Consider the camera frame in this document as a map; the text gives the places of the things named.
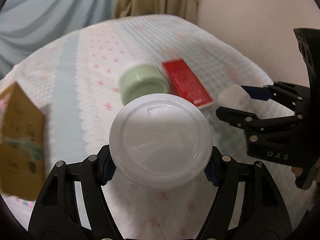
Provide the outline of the person's right hand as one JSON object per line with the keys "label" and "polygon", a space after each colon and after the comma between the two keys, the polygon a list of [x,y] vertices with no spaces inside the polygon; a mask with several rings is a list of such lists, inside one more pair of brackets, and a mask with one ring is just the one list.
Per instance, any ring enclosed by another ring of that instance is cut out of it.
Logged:
{"label": "person's right hand", "polygon": [[[315,164],[315,166],[318,168],[317,173],[314,177],[314,181],[316,181],[317,183],[320,182],[320,159],[318,159],[317,163]],[[291,172],[296,176],[300,176],[303,172],[302,168],[298,168],[298,167],[291,167]]]}

